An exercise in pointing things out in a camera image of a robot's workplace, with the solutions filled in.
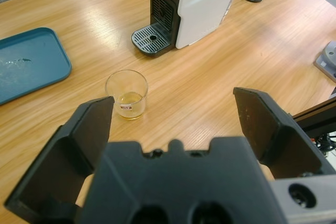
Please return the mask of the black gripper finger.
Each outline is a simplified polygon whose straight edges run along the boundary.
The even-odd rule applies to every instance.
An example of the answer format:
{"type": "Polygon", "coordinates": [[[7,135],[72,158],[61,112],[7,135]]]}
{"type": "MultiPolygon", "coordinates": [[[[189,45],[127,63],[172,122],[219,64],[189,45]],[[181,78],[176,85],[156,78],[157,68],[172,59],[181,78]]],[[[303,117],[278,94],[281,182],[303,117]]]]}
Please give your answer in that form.
{"type": "Polygon", "coordinates": [[[274,178],[335,174],[311,138],[269,94],[241,87],[233,94],[242,132],[274,178]]]}
{"type": "Polygon", "coordinates": [[[113,104],[109,96],[79,105],[36,156],[5,208],[25,221],[77,221],[76,201],[106,147],[113,104]]]}

